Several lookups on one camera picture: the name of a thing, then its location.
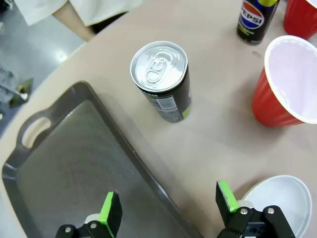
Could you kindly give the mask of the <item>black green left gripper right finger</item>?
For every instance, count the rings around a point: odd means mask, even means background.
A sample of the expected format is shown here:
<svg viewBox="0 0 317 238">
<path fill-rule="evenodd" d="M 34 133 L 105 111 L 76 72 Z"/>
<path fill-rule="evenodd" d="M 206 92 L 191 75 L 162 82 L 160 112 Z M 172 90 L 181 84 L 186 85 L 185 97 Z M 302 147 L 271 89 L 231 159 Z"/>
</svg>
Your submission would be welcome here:
<svg viewBox="0 0 317 238">
<path fill-rule="evenodd" d="M 260 212 L 255 208 L 240 206 L 225 181 L 216 183 L 215 200 L 224 223 L 219 238 L 295 237 L 280 207 L 271 205 Z"/>
</svg>

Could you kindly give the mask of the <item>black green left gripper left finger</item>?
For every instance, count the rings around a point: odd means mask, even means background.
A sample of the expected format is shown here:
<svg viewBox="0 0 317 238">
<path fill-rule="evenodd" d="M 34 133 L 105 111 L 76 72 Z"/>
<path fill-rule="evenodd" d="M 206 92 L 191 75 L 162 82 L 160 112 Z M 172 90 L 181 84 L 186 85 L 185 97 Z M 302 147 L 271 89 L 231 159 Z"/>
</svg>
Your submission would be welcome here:
<svg viewBox="0 0 317 238">
<path fill-rule="evenodd" d="M 77 228 L 71 224 L 61 225 L 57 238 L 115 238 L 122 219 L 122 206 L 116 191 L 107 193 L 101 211 L 86 217 L 84 224 Z"/>
</svg>

